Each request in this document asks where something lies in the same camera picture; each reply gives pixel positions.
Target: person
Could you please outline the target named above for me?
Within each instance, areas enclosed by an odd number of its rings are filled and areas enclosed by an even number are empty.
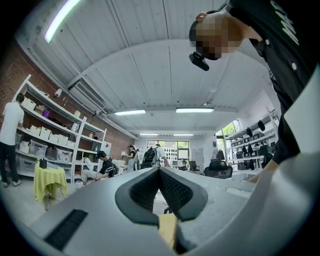
[[[138,168],[139,168],[139,154],[138,154],[138,152],[139,152],[139,149],[136,150],[135,156],[133,158],[133,160],[134,160],[134,170],[135,171],[137,171]]]
[[[133,145],[128,146],[130,153],[126,154],[125,157],[128,158],[128,173],[134,171],[135,168],[135,156],[136,156],[136,149]]]
[[[165,167],[170,167],[168,158],[166,157],[166,154],[165,154],[164,150],[161,148],[161,145],[160,144],[155,144],[155,145],[152,146],[152,148],[156,151],[157,160],[160,161],[160,158],[162,158],[163,162],[164,162],[164,166]]]
[[[249,39],[264,58],[273,88],[284,115],[295,102],[313,74],[317,49],[310,19],[317,8],[308,7],[303,16],[294,1],[229,0],[226,10],[201,12],[191,25],[189,39],[204,58],[218,60],[232,53],[244,39]],[[300,150],[286,120],[281,117],[278,142],[272,160],[264,171],[274,171],[285,159]],[[259,176],[250,182],[257,182]]]
[[[94,170],[83,170],[82,182],[85,186],[87,184],[88,177],[100,181],[105,178],[112,178],[118,173],[118,167],[112,162],[112,158],[100,150],[96,153],[96,158],[103,161],[102,168],[99,172]]]
[[[6,158],[8,158],[9,162],[12,184],[15,187],[21,184],[16,165],[16,131],[18,126],[23,127],[25,113],[20,106],[24,99],[25,96],[19,93],[15,98],[15,102],[8,102],[5,105],[2,113],[4,120],[0,131],[0,172],[5,188],[9,185],[5,168]]]

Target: concrete floor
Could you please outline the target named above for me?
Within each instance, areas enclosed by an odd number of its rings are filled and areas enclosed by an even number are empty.
[[[30,227],[42,214],[46,213],[43,202],[37,202],[34,195],[34,181],[32,177],[21,176],[21,184],[14,187],[12,183],[8,188],[4,188],[2,182],[0,182],[0,193],[8,207],[11,216],[15,219],[23,222],[27,227]],[[67,183],[68,194],[66,197],[72,195],[77,191],[77,187],[81,188],[81,183],[70,184]],[[56,200],[50,200],[50,206],[48,211],[52,209],[56,204],[64,200],[61,191],[57,191]],[[153,205],[154,214],[163,214],[165,208],[168,205],[166,203],[155,202]]]

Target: fluorescent light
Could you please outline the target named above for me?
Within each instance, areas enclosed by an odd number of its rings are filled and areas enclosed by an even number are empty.
[[[47,32],[45,33],[44,39],[46,40],[47,43],[50,43],[52,37],[54,36],[61,22],[64,20],[64,18],[68,15],[68,13],[72,10],[73,7],[75,7],[75,5],[78,2],[80,2],[80,0],[68,0],[62,6],[60,11],[57,13],[53,21],[51,22]]]
[[[179,107],[175,110],[176,113],[211,113],[214,111],[213,107]]]
[[[193,134],[174,134],[173,136],[193,136]]]
[[[123,112],[115,112],[114,114],[117,116],[125,116],[125,115],[136,115],[136,114],[145,114],[146,111],[142,110],[132,110],[132,111],[123,111]]]
[[[156,133],[140,133],[140,135],[145,135],[145,136],[158,136]]]

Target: red brick wall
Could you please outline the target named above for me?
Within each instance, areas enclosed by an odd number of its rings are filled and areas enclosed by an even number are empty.
[[[16,41],[11,42],[8,45],[8,48],[5,54],[2,56],[0,62],[0,113],[3,112],[4,107],[7,102],[11,102],[15,96],[16,91],[21,86],[22,82],[26,77],[31,74],[30,81],[34,84],[39,90],[44,91],[50,94],[52,99],[55,91],[58,89],[58,86],[53,83],[23,52]],[[100,129],[107,128],[106,132],[106,141],[112,143],[110,155],[114,159],[121,158],[122,151],[128,151],[128,145],[134,144],[134,140],[127,135],[123,134],[119,130],[113,128],[107,123],[101,121],[99,118],[92,118],[92,114],[83,109],[80,105],[75,103],[71,98],[66,94],[62,93],[59,98],[56,99],[56,103],[63,105],[63,98],[66,97],[67,104],[65,109],[74,113],[76,110],[81,112],[80,118],[84,116],[87,117],[87,122],[91,122],[92,125],[99,127]],[[65,119],[64,117],[52,112],[51,117],[56,118],[60,122],[64,123],[66,126],[72,125],[72,122]],[[3,123],[3,116],[0,117],[0,126]],[[54,129],[50,125],[46,125],[43,122],[33,118],[32,116],[25,113],[23,126],[30,127],[31,124],[35,126],[44,126],[48,129],[51,129],[53,133],[63,134],[62,131]],[[89,136],[91,131],[84,129],[83,133],[86,136]],[[86,140],[80,141],[80,148],[90,150],[92,143]]]

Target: ear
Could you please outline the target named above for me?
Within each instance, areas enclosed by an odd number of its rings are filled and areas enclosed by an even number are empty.
[[[195,20],[196,21],[201,21],[204,17],[208,16],[208,14],[206,14],[205,12],[200,12],[196,17]]]

